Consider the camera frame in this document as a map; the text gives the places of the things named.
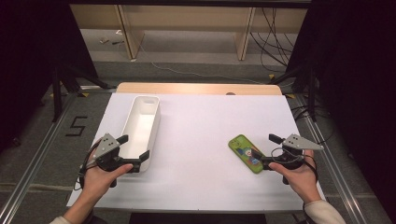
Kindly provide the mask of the white plastic storage box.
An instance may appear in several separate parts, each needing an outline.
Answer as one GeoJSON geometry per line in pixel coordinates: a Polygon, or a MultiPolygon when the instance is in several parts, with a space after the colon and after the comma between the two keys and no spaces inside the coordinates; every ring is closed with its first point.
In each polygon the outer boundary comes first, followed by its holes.
{"type": "Polygon", "coordinates": [[[136,96],[129,116],[122,130],[129,141],[120,147],[119,155],[124,159],[137,159],[149,151],[149,159],[141,161],[138,173],[146,172],[150,164],[150,154],[154,149],[156,135],[161,120],[160,99],[156,96],[136,96]]]}

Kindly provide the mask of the aluminium frame rail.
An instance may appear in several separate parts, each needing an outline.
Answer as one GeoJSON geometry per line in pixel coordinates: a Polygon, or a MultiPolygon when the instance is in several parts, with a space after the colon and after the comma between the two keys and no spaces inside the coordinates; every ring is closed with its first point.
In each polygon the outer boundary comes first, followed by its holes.
{"type": "Polygon", "coordinates": [[[296,104],[301,107],[295,112],[300,134],[324,146],[323,151],[315,154],[315,159],[319,167],[319,183],[326,198],[340,205],[340,213],[347,214],[348,224],[368,224],[369,219],[359,199],[369,199],[371,189],[356,162],[348,156],[347,145],[330,113],[315,102],[316,120],[312,120],[308,112],[303,112],[308,107],[308,98],[304,94],[296,95],[296,104]]]}
{"type": "Polygon", "coordinates": [[[61,129],[64,118],[70,108],[70,106],[75,102],[77,99],[77,95],[75,93],[69,93],[64,98],[64,108],[61,111],[59,117],[53,121],[47,131],[43,141],[41,142],[38,150],[36,151],[35,155],[31,159],[27,169],[23,173],[20,181],[16,184],[16,187],[10,194],[7,199],[7,202],[3,206],[0,212],[0,224],[10,224],[11,220],[14,218],[15,214],[17,213],[21,202],[24,196],[27,193],[31,183],[35,179],[35,176],[41,167],[44,159],[46,158],[50,147],[52,146],[59,130],[61,129]]]}

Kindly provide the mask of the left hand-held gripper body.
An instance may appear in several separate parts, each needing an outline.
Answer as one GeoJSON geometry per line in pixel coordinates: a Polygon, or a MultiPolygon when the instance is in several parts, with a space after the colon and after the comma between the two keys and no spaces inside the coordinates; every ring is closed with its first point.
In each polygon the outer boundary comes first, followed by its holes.
{"type": "Polygon", "coordinates": [[[119,155],[121,145],[118,138],[114,138],[111,134],[106,133],[99,142],[92,156],[92,166],[98,166],[106,172],[115,171],[124,164],[132,164],[133,168],[130,173],[138,173],[141,168],[141,160],[124,159],[119,155]]]}

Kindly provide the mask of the beige wooden desk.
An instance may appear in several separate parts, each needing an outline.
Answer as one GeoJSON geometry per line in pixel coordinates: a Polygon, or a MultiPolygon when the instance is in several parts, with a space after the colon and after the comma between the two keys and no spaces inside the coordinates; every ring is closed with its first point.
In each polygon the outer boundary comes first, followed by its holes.
{"type": "Polygon", "coordinates": [[[80,29],[120,30],[127,56],[137,57],[145,32],[204,31],[230,32],[237,58],[243,61],[248,49],[248,34],[267,33],[270,24],[277,33],[297,34],[306,11],[276,7],[179,7],[77,5],[70,6],[80,29]]]}

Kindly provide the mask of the green cartoon phone case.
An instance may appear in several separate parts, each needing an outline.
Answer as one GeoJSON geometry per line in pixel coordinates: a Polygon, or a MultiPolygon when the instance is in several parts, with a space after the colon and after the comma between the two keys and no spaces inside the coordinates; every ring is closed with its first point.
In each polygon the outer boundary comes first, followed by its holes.
{"type": "Polygon", "coordinates": [[[260,153],[260,151],[243,134],[231,139],[228,147],[253,174],[258,174],[263,170],[262,163],[252,156],[253,152],[260,153]]]}

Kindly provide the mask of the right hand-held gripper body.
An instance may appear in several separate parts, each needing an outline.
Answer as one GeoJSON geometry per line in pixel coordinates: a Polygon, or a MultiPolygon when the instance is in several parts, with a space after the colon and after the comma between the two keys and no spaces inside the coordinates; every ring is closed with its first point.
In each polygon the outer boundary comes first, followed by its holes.
{"type": "Polygon", "coordinates": [[[278,156],[271,154],[270,156],[264,156],[262,158],[262,167],[264,170],[271,170],[269,164],[276,162],[282,164],[289,170],[295,170],[305,164],[304,151],[307,150],[322,150],[323,146],[312,142],[306,138],[301,137],[298,134],[291,134],[287,138],[283,138],[284,141],[280,144],[282,153],[278,156]]]}

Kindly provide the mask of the black metal stand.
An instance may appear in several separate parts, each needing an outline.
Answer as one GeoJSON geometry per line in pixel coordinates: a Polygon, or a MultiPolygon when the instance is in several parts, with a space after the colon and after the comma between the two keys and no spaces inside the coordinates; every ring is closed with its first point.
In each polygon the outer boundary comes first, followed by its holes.
{"type": "Polygon", "coordinates": [[[277,85],[288,78],[294,78],[291,85],[293,92],[301,93],[304,90],[308,92],[307,113],[309,117],[316,122],[315,115],[315,96],[316,96],[316,74],[308,65],[299,65],[280,77],[273,78],[269,85],[277,85]]]}
{"type": "Polygon", "coordinates": [[[57,121],[63,113],[61,86],[64,86],[68,92],[81,93],[82,88],[78,83],[77,78],[82,77],[92,84],[95,84],[100,89],[113,90],[116,86],[109,85],[101,81],[96,74],[90,75],[82,69],[76,68],[73,65],[58,64],[54,67],[52,72],[52,93],[54,103],[53,122],[57,121]]]}

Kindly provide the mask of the person's left hand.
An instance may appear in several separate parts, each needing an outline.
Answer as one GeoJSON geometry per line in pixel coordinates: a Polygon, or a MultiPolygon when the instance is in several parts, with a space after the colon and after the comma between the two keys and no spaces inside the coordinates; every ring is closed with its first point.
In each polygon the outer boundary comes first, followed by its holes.
{"type": "Polygon", "coordinates": [[[112,182],[127,174],[132,168],[132,164],[128,163],[112,172],[106,172],[98,167],[89,169],[85,175],[83,190],[78,198],[84,203],[96,204],[109,190],[112,182]]]}

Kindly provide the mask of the person's right hand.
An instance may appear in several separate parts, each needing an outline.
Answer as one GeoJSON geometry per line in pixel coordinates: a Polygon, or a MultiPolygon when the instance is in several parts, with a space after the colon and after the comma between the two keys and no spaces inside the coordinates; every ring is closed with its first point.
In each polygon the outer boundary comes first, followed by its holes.
{"type": "Polygon", "coordinates": [[[282,164],[271,162],[269,167],[277,173],[283,175],[289,182],[290,187],[299,195],[305,205],[315,201],[321,201],[318,192],[317,176],[315,175],[316,162],[314,152],[306,150],[304,152],[305,164],[295,170],[289,170],[282,164]]]}

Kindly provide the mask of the person's dark clothing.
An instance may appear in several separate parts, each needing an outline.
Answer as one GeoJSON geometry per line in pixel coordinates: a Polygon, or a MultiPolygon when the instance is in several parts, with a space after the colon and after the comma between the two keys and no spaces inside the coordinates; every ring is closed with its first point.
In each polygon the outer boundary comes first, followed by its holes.
{"type": "Polygon", "coordinates": [[[129,224],[267,224],[260,214],[132,213],[129,224]]]}

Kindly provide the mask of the black curtain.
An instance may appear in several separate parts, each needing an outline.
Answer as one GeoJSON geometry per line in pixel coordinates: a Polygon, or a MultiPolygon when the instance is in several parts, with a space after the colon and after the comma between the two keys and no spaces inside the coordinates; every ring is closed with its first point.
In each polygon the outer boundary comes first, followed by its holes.
{"type": "Polygon", "coordinates": [[[0,152],[18,137],[54,73],[96,77],[64,0],[0,0],[0,152]]]}
{"type": "Polygon", "coordinates": [[[396,223],[396,0],[310,0],[289,67],[303,63],[396,223]]]}

